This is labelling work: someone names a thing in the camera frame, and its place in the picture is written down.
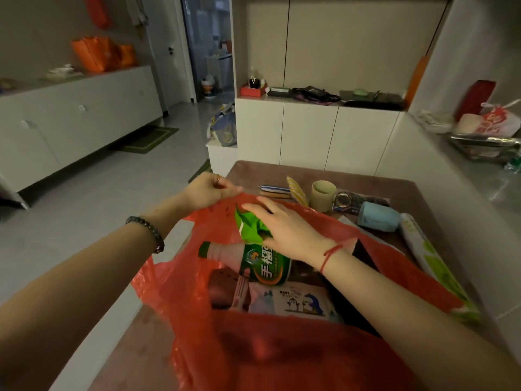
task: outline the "bottle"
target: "bottle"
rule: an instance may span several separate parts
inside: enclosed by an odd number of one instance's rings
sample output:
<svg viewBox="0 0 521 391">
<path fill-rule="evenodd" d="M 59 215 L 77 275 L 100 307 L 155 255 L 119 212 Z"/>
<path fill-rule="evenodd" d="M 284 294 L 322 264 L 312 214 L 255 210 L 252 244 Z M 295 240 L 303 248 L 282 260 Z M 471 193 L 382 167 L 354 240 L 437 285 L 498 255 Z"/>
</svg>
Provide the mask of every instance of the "bottle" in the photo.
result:
<svg viewBox="0 0 521 391">
<path fill-rule="evenodd" d="M 521 154 L 518 152 L 515 158 L 510 159 L 510 161 L 503 167 L 503 170 L 514 174 L 521 172 Z"/>
<path fill-rule="evenodd" d="M 224 263 L 251 282 L 280 285 L 290 274 L 291 259 L 259 244 L 218 244 L 204 241 L 199 257 Z"/>
</svg>

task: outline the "person's right hand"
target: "person's right hand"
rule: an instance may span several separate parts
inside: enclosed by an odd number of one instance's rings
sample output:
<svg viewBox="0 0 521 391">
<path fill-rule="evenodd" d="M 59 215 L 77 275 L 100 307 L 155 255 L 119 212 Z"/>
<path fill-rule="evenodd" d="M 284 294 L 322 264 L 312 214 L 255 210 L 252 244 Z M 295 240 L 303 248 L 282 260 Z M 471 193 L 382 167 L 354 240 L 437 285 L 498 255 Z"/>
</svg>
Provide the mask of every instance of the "person's right hand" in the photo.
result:
<svg viewBox="0 0 521 391">
<path fill-rule="evenodd" d="M 275 203 L 267 197 L 257 197 L 271 214 L 257 204 L 243 204 L 244 210 L 251 211 L 268 227 L 273 238 L 264 240 L 263 245 L 280 252 L 291 259 L 304 261 L 320 269 L 323 253 L 335 246 L 304 221 L 295 211 Z"/>
</svg>

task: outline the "green bottle label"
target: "green bottle label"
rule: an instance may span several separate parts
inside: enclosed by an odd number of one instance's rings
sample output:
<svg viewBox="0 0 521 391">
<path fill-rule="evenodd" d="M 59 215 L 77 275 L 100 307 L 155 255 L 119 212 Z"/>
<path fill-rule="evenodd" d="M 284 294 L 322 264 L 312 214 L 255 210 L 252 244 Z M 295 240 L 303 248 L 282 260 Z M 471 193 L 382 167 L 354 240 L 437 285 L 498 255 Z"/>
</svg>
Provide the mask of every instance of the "green bottle label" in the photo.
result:
<svg viewBox="0 0 521 391">
<path fill-rule="evenodd" d="M 252 282 L 283 284 L 290 273 L 291 260 L 259 244 L 246 244 L 239 274 Z"/>
</svg>

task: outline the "floor mat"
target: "floor mat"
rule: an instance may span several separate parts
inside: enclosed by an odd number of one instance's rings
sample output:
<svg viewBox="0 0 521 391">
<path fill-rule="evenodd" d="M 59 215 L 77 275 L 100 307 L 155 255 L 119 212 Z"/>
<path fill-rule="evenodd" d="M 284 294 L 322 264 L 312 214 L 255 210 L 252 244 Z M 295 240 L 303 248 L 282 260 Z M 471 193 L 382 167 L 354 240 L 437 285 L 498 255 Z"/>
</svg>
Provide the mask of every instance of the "floor mat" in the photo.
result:
<svg viewBox="0 0 521 391">
<path fill-rule="evenodd" d="M 176 128 L 146 125 L 116 141 L 110 146 L 110 149 L 133 152 L 135 154 L 146 154 L 178 130 L 179 129 Z"/>
<path fill-rule="evenodd" d="M 210 165 L 210 159 L 206 159 L 205 163 L 199 168 L 198 171 L 188 180 L 188 184 L 191 183 L 195 177 L 201 174 L 203 171 L 212 171 L 212 166 Z"/>
</svg>

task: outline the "green bottle cap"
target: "green bottle cap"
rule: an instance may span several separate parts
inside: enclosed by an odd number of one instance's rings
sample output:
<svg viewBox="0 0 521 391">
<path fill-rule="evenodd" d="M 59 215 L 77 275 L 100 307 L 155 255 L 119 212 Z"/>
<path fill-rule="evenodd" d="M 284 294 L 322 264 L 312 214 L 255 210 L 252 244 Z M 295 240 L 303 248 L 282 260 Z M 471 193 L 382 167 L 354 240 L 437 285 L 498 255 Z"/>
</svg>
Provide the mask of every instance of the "green bottle cap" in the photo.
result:
<svg viewBox="0 0 521 391">
<path fill-rule="evenodd" d="M 199 258 L 208 258 L 208 249 L 210 248 L 210 242 L 204 241 L 199 247 Z"/>
</svg>

